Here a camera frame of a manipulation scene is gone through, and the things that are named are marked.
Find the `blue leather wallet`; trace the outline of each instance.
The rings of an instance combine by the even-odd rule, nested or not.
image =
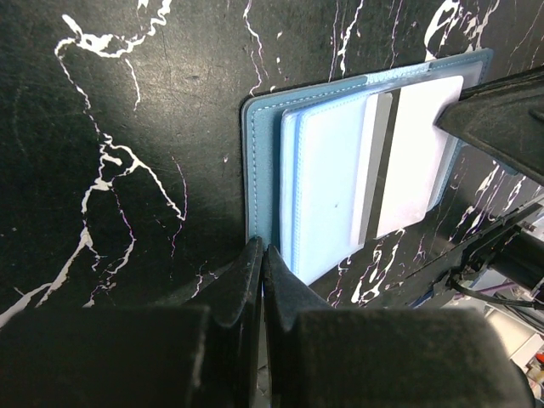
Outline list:
[[[485,49],[249,99],[241,113],[247,238],[259,235],[265,245],[280,247],[307,284],[357,250],[349,243],[352,211],[346,206],[353,203],[359,119],[368,97],[453,76],[472,87],[482,81],[491,55]],[[307,125],[312,132],[301,132]],[[335,132],[342,137],[332,138]],[[453,138],[446,144],[429,209],[441,198],[458,145]]]

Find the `black tabletop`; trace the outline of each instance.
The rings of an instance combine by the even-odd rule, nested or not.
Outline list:
[[[245,242],[250,94],[488,47],[544,62],[541,0],[84,0],[0,4],[0,323],[31,306],[183,302]],[[406,276],[540,194],[473,147],[424,221],[312,287],[407,305]]]

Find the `light blue card holder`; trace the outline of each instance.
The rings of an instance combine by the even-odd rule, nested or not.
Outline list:
[[[293,218],[288,219],[288,217],[281,218],[280,215],[281,194],[295,194],[294,192],[297,189],[292,188],[292,183],[293,180],[296,183],[298,179],[296,174],[293,174],[294,177],[281,178],[281,174],[288,174],[290,169],[292,172],[295,172],[297,165],[296,162],[289,163],[289,161],[286,161],[283,163],[284,168],[281,172],[282,116],[285,111],[289,110],[291,113],[286,113],[285,121],[283,123],[283,133],[291,133],[294,135],[297,133],[298,126],[301,123],[300,120],[302,116],[300,115],[303,115],[305,108],[315,109],[315,107],[320,104],[331,107],[334,104],[342,103],[338,102],[342,99],[343,101],[350,101],[347,106],[354,104],[354,106],[358,106],[357,109],[359,109],[364,107],[364,100],[369,94],[442,77],[463,76],[463,87],[472,87],[482,81],[487,71],[491,55],[492,52],[485,49],[418,65],[355,76],[337,82],[329,82],[281,93],[272,93],[270,95],[249,99],[245,103],[241,113],[245,170],[244,179],[246,187],[247,238],[249,239],[255,235],[259,235],[263,238],[265,245],[272,243],[279,247],[281,241],[280,230],[295,230],[293,225],[296,225],[297,220]],[[340,123],[337,118],[331,117],[331,125],[340,128],[341,126],[344,126],[344,123]],[[356,138],[350,140],[350,143],[352,143],[353,146],[355,146],[355,139]],[[293,136],[284,143],[287,142],[291,143],[292,147],[289,148],[287,145],[284,145],[283,154],[294,155],[295,151],[298,151],[296,143],[301,141],[296,140],[296,137]],[[458,145],[455,143],[451,143],[448,148],[451,152],[449,155],[450,160],[444,161],[444,165],[442,165],[441,162],[439,171],[440,182],[436,184],[436,188],[433,191],[431,201],[429,202],[429,209],[439,202],[449,177],[452,162],[455,160],[456,151],[458,151]],[[351,174],[351,177],[353,177],[356,171],[350,166],[352,167],[353,163],[346,167],[346,171],[343,174],[348,175],[349,173]],[[337,182],[333,184],[341,184],[339,183],[338,178],[340,177],[340,174],[337,173],[337,170],[327,166],[325,166],[324,169],[325,168],[327,169],[327,172],[316,175],[315,182],[317,184],[321,183],[321,177],[324,181],[326,180],[329,183],[336,180]],[[314,228],[311,227],[313,222],[311,221],[311,218],[308,218],[307,224],[309,225],[309,231]],[[327,228],[330,228],[330,231],[335,234],[342,233],[336,232],[341,230],[336,222],[334,225]],[[316,246],[315,251],[321,251],[324,248],[325,243],[311,243],[311,241],[308,241],[308,245],[312,247]],[[293,245],[289,248],[282,247],[282,256],[292,260],[292,256],[298,251],[298,249],[295,248],[296,247]],[[334,262],[338,262],[344,255],[347,256],[349,253],[344,254],[343,251],[336,248],[331,250],[329,258],[335,259]],[[305,259],[306,256],[304,257],[304,260],[300,258],[303,263],[307,262]],[[325,273],[330,267],[334,266],[331,262],[325,264],[323,261],[320,261],[319,263],[316,263],[316,265],[311,265],[309,270],[319,270],[319,273],[305,273],[300,270],[295,270],[293,272],[305,283],[310,283],[317,279],[319,274]]]

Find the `black cable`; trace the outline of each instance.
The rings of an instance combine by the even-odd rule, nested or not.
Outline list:
[[[506,297],[502,296],[500,293],[496,293],[495,296],[500,299],[507,299]],[[533,326],[539,332],[544,333],[544,320],[541,320],[537,316],[534,316],[531,313],[527,313],[523,311],[522,309],[518,309],[518,307],[516,306],[505,306],[505,308],[511,311],[512,313],[514,313],[516,316],[518,316],[521,320],[523,320],[528,325]]]
[[[544,303],[537,301],[526,302],[524,300],[510,300],[510,299],[500,299],[498,297],[487,296],[482,293],[472,291],[465,286],[461,286],[453,277],[450,278],[450,285],[456,291],[462,293],[463,295],[470,296],[471,298],[483,300],[484,302],[502,304],[505,306],[517,306],[519,308],[533,308],[536,310],[544,310]]]

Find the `wallet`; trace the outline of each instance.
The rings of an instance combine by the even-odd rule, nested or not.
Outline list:
[[[433,125],[480,83],[488,49],[249,99],[241,114],[246,235],[304,283],[421,221],[462,144]]]

